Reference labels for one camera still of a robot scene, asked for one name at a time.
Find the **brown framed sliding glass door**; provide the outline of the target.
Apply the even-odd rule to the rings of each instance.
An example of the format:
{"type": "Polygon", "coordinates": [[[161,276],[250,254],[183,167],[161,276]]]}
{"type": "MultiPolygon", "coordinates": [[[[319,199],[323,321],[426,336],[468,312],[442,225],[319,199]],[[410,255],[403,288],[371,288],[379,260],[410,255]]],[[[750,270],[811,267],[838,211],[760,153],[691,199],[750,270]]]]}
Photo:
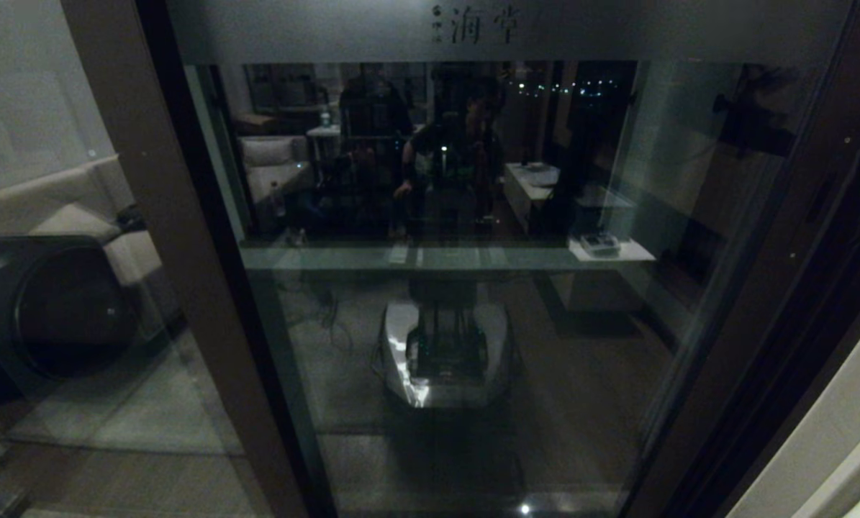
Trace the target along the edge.
{"type": "Polygon", "coordinates": [[[171,0],[312,513],[663,518],[860,147],[860,0],[171,0]]]}

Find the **brown framed fixed glass panel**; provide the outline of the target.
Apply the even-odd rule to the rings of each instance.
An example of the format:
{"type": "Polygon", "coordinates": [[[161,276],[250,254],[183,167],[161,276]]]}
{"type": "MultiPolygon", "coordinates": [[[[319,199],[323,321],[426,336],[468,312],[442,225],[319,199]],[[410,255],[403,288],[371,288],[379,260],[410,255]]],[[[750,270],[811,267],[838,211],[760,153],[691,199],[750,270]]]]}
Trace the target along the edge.
{"type": "Polygon", "coordinates": [[[0,189],[117,156],[180,309],[144,339],[97,240],[0,236],[0,518],[306,515],[171,6],[0,0],[0,189]]]}

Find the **dark green cloth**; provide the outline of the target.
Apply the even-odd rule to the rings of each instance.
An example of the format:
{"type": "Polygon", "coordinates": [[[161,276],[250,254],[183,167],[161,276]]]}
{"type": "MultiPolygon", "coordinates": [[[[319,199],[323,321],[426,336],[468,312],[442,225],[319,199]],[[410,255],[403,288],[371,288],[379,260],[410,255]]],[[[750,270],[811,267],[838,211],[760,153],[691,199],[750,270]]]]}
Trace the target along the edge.
{"type": "Polygon", "coordinates": [[[130,204],[116,215],[116,223],[121,233],[144,232],[147,224],[137,204],[130,204]]]}

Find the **beige sofa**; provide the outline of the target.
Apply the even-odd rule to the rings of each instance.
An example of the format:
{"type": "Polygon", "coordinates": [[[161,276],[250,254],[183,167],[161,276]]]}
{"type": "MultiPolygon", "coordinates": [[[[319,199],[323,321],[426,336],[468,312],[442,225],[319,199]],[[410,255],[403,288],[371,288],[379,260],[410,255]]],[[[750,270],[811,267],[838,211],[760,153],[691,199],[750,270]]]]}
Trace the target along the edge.
{"type": "Polygon", "coordinates": [[[0,236],[84,236],[103,247],[140,334],[153,339],[180,309],[147,230],[129,230],[119,217],[135,197],[117,156],[0,189],[0,236]]]}

